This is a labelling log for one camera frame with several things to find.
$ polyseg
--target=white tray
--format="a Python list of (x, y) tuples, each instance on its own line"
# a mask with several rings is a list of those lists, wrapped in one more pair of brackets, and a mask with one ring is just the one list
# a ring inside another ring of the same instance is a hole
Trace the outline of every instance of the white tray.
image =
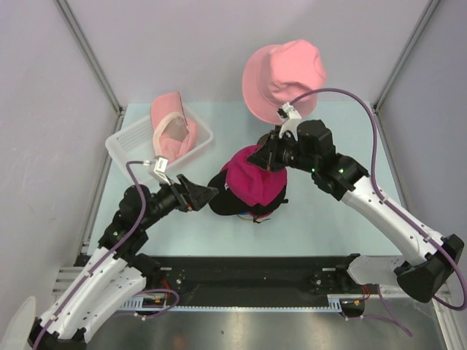
[[(194, 121), (198, 126), (195, 147), (186, 155), (170, 163), (167, 166), (167, 171), (180, 170), (187, 163), (194, 161), (214, 139), (211, 129), (200, 117), (185, 105), (183, 106), (183, 110), (186, 117)], [(114, 133), (105, 141), (105, 147), (109, 151), (110, 157), (131, 183), (131, 177), (126, 170), (126, 162), (129, 160), (152, 160), (156, 156), (153, 146), (153, 134), (154, 128), (151, 123), (151, 117), (147, 115), (127, 128)], [(141, 184), (148, 185), (155, 181), (149, 175), (148, 167), (134, 166), (132, 170)]]

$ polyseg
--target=cable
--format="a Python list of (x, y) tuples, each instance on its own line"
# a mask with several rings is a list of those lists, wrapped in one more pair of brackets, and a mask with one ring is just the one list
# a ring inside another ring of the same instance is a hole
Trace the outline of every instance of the cable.
[[(170, 284), (167, 282), (166, 279), (163, 279), (161, 283), (163, 284), (163, 286), (164, 286), (166, 289), (171, 289), (171, 288), (170, 288)], [(168, 300), (168, 299), (169, 299), (169, 294), (166, 293), (166, 300)]]
[[(142, 290), (141, 292), (135, 294), (135, 296), (140, 295), (140, 294), (147, 294), (147, 293), (169, 293), (169, 294), (172, 294), (173, 296), (175, 296), (175, 301), (170, 306), (167, 306), (165, 309), (155, 312), (155, 314), (144, 315), (144, 316), (140, 317), (142, 321), (144, 321), (146, 319), (154, 319), (155, 317), (162, 316), (162, 315), (166, 314), (167, 312), (169, 312), (171, 309), (173, 309), (175, 306), (177, 306), (177, 304), (180, 302), (180, 296), (178, 295), (178, 293), (175, 292), (172, 289), (167, 289), (167, 288)], [(133, 312), (123, 312), (121, 314), (115, 314), (114, 315), (114, 317), (120, 317), (120, 316), (135, 316), (135, 317), (138, 317), (139, 315), (137, 313), (133, 313)]]
[(456, 275), (458, 275), (460, 285), (462, 287), (462, 292), (463, 292), (463, 302), (460, 306), (453, 306), (450, 305), (449, 303), (444, 302), (441, 300), (439, 297), (434, 296), (433, 299), (436, 300), (438, 303), (442, 304), (443, 306), (446, 306), (447, 308), (450, 308), (452, 310), (456, 311), (462, 311), (467, 308), (467, 281), (464, 278), (462, 272), (460, 271), (458, 264), (451, 258), (451, 256), (446, 252), (446, 250), (437, 244), (421, 227), (419, 227), (413, 220), (411, 220), (405, 213), (403, 213), (400, 209), (398, 209), (394, 204), (392, 204), (390, 201), (386, 201), (385, 197), (381, 192), (379, 191), (378, 184), (377, 184), (377, 178), (376, 178), (376, 163), (377, 163), (377, 145), (378, 145), (378, 127), (377, 127), (377, 122), (376, 119), (371, 112), (371, 110), (366, 106), (365, 102), (363, 102), (358, 96), (354, 95), (353, 93), (350, 93), (349, 91), (334, 88), (334, 87), (324, 87), (323, 89), (316, 89), (316, 90), (311, 90), (307, 93), (304, 93), (300, 95), (299, 97), (295, 98), (292, 102), (290, 102), (291, 105), (294, 105), (296, 102), (300, 101), (302, 98), (313, 95), (315, 93), (341, 93), (344, 95), (347, 95), (354, 100), (356, 100), (366, 111), (366, 114), (370, 117), (370, 123), (371, 123), (371, 129), (373, 131), (373, 150), (371, 153), (371, 173), (370, 173), (370, 181), (371, 181), (371, 186), (374, 189), (374, 192), (378, 196), (378, 198), (386, 204), (392, 211), (394, 211), (400, 218), (402, 218), (405, 222), (407, 222), (412, 228), (414, 228), (426, 241), (428, 241), (432, 246), (435, 247), (436, 250), (441, 252), (443, 257), (448, 261), (448, 263), (452, 266), (454, 272)]
[(144, 164), (143, 161), (141, 160), (130, 160), (129, 162), (126, 163), (126, 169), (128, 170), (128, 173), (130, 174), (131, 179), (134, 182), (134, 185), (136, 186), (136, 190), (138, 191), (139, 197), (141, 198), (141, 211), (139, 212), (138, 218), (136, 219), (135, 223), (131, 227), (131, 229), (107, 252), (104, 254), (104, 256), (99, 259), (96, 264), (94, 264), (88, 271), (88, 274), (84, 275), (74, 286), (74, 288), (71, 290), (71, 292), (66, 296), (65, 300), (62, 302), (62, 304), (57, 307), (57, 310), (53, 313), (53, 315), (50, 317), (50, 319), (47, 321), (47, 323), (44, 325), (42, 330), (39, 332), (36, 341), (34, 341), (34, 346), (32, 350), (37, 350), (40, 341), (44, 334), (47, 332), (47, 329), (50, 327), (52, 322), (58, 318), (58, 315), (62, 312), (62, 310), (65, 308), (65, 306), (69, 303), (69, 301), (74, 297), (74, 295), (77, 293), (77, 291), (80, 289), (80, 287), (85, 283), (85, 281), (91, 277), (94, 273), (95, 270), (111, 255), (117, 250), (122, 244), (124, 244), (130, 236), (136, 231), (138, 228), (139, 224), (141, 223), (141, 220), (143, 219), (144, 213), (146, 212), (146, 199), (144, 198), (144, 193), (141, 188), (141, 186), (138, 183), (138, 180), (134, 176), (133, 171), (131, 170), (130, 166), (133, 164)]
[(391, 317), (393, 318), (394, 322), (395, 322), (405, 333), (407, 333), (407, 335), (408, 335), (409, 337), (412, 337), (412, 336), (413, 336), (412, 332), (410, 332), (410, 330), (409, 330), (406, 326), (404, 326), (404, 325), (402, 324), (402, 322), (398, 320), (397, 317), (395, 317), (395, 314), (394, 314), (393, 310), (391, 309), (391, 307), (389, 307), (389, 304), (387, 303), (387, 301), (382, 297), (381, 288), (379, 288), (379, 284), (377, 285), (377, 291), (378, 291), (379, 299), (381, 300), (381, 304), (385, 307), (387, 313), (388, 313), (389, 315), (391, 315)]
[(363, 297), (364, 297), (363, 301), (366, 301), (371, 297), (370, 289), (367, 286), (362, 286), (362, 290), (363, 290)]
[(395, 315), (393, 313), (393, 310), (389, 307), (389, 304), (387, 304), (387, 301), (382, 297), (382, 293), (381, 293), (381, 289), (379, 288), (379, 285), (377, 286), (377, 290), (378, 290), (379, 299), (381, 300), (381, 304), (385, 307), (386, 311), (389, 313), (391, 318), (384, 317), (384, 316), (378, 316), (378, 315), (361, 315), (361, 316), (357, 316), (357, 317), (348, 317), (348, 316), (346, 316), (344, 314), (344, 312), (342, 312), (341, 315), (343, 317), (345, 317), (346, 321), (356, 320), (356, 319), (378, 319), (379, 321), (392, 323), (395, 326), (401, 328), (409, 337), (413, 337), (414, 336), (413, 333), (406, 326), (404, 326), (401, 321), (399, 321), (395, 317)]
[(237, 215), (237, 217), (238, 217), (239, 219), (244, 220), (244, 221), (250, 221), (250, 222), (253, 221), (253, 219), (247, 219), (246, 217), (242, 217), (242, 216), (240, 216), (240, 215)]

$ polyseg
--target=table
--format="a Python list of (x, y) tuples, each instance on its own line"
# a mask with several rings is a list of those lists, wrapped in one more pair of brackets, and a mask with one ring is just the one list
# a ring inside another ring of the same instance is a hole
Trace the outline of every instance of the table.
[[(208, 181), (239, 149), (256, 144), (272, 125), (253, 117), (243, 102), (187, 104), (212, 129), (214, 143), (180, 169), (190, 181)], [(122, 128), (149, 114), (150, 104), (129, 104)], [(352, 101), (319, 101), (309, 118), (321, 119), (333, 132), (337, 152), (349, 155), (369, 169), (371, 125)], [(395, 201), (398, 195), (381, 142), (378, 143), (377, 179)], [(131, 183), (112, 164), (90, 237), (88, 254), (98, 246), (112, 221), (125, 189)], [(370, 222), (343, 203), (320, 191), (311, 176), (288, 170), (288, 204), (260, 225), (236, 216), (220, 217), (207, 206), (200, 212), (172, 212), (147, 230), (149, 241), (140, 252), (166, 256), (285, 257), (361, 253), (400, 254)]]

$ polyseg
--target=pink bucket hat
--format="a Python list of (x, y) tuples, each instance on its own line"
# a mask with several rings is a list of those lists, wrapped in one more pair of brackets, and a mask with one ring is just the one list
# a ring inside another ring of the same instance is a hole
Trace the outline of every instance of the pink bucket hat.
[[(306, 40), (260, 48), (248, 60), (242, 80), (248, 109), (264, 122), (279, 125), (277, 109), (310, 90), (322, 88), (326, 70), (320, 51)], [(295, 108), (307, 116), (316, 107), (317, 95), (301, 99)]]
[(208, 186), (219, 190), (209, 206), (218, 215), (248, 213), (264, 217), (286, 203), (287, 170), (270, 172), (247, 162), (260, 146), (239, 150)]
[(157, 97), (151, 104), (151, 121), (156, 155), (162, 155), (173, 162), (194, 147), (196, 123), (185, 117), (180, 93)]

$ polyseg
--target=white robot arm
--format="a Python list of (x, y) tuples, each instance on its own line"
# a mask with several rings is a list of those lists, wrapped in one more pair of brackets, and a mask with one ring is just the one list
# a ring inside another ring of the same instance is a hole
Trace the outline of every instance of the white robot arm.
[[(125, 191), (119, 210), (99, 240), (99, 247), (60, 299), (36, 319), (28, 342), (34, 350), (84, 350), (100, 326), (133, 295), (157, 287), (163, 271), (153, 258), (136, 254), (146, 243), (146, 229), (171, 211), (198, 211), (218, 190), (188, 181), (170, 180), (166, 160), (151, 162), (151, 174), (161, 183), (157, 193), (142, 185)], [(160, 307), (167, 302), (164, 291)]]
[[(343, 90), (328, 88), (310, 94), (321, 91)], [(462, 240), (456, 235), (443, 237), (391, 200), (361, 164), (336, 152), (332, 133), (321, 120), (300, 122), (293, 103), (277, 111), (282, 125), (269, 133), (248, 161), (269, 171), (289, 166), (310, 173), (321, 190), (362, 214), (400, 250), (402, 255), (394, 257), (355, 255), (347, 268), (354, 282), (399, 286), (415, 300), (430, 301), (459, 261)]]

